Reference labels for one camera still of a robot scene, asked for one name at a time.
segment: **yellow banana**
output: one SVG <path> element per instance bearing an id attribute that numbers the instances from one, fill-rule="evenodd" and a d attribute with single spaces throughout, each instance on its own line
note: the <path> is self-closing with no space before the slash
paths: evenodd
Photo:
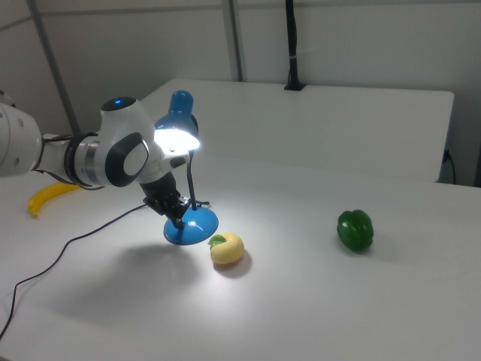
<path id="1" fill-rule="evenodd" d="M 33 217 L 37 218 L 38 211 L 44 205 L 44 203 L 54 197 L 57 197 L 63 193 L 70 192 L 72 190 L 78 190 L 80 187 L 75 184 L 65 184 L 57 182 L 49 185 L 36 192 L 29 201 L 29 211 Z"/>

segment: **yellow apple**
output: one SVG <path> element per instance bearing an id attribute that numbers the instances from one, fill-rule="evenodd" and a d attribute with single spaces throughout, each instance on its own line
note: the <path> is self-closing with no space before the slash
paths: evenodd
<path id="1" fill-rule="evenodd" d="M 213 236 L 209 244 L 210 258 L 218 265 L 234 263 L 244 254 L 244 243 L 241 237 L 232 232 Z"/>

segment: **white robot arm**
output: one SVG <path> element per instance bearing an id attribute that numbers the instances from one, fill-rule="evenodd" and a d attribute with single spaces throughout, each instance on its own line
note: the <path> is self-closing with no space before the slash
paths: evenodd
<path id="1" fill-rule="evenodd" d="M 0 104 L 0 176 L 40 171 L 90 190 L 137 181 L 144 202 L 183 229 L 190 199 L 180 196 L 171 170 L 190 161 L 189 151 L 157 144 L 153 121 L 135 98 L 106 102 L 101 118 L 97 133 L 42 137 L 32 117 Z"/>

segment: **wall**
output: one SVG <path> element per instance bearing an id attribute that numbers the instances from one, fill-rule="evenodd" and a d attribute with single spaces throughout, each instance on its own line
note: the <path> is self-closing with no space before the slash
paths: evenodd
<path id="1" fill-rule="evenodd" d="M 285 83 L 284 1 L 238 3 L 245 80 Z M 481 4 L 392 3 L 411 2 L 296 2 L 299 77 L 308 84 L 454 92 L 447 146 L 458 182 L 472 185 L 481 139 Z M 451 180 L 449 168 L 443 179 Z"/>
<path id="2" fill-rule="evenodd" d="M 0 0 L 0 89 L 43 133 L 71 132 L 25 0 Z"/>
<path id="3" fill-rule="evenodd" d="M 232 80 L 220 0 L 38 0 L 83 131 L 108 99 L 142 99 L 167 80 Z"/>

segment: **green bell pepper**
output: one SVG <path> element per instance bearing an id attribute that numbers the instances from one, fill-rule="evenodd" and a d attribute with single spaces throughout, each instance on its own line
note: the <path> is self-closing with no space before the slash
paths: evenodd
<path id="1" fill-rule="evenodd" d="M 337 234 L 350 250 L 364 250 L 373 243 L 373 223 L 368 214 L 360 209 L 345 211 L 337 219 Z"/>

